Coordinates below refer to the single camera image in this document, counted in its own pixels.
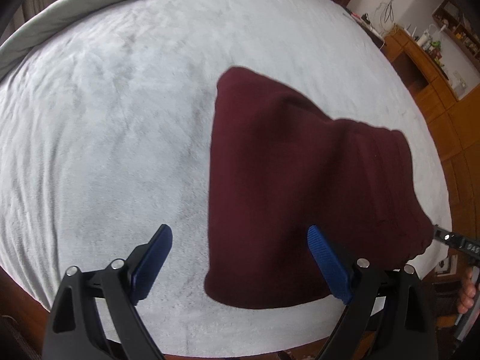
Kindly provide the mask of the person's right hand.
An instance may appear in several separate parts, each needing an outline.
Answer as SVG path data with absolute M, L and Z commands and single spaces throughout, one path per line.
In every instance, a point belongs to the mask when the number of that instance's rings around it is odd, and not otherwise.
M 459 314 L 466 314 L 473 307 L 476 289 L 472 277 L 473 268 L 468 267 L 461 279 L 461 287 L 457 301 L 457 311 Z

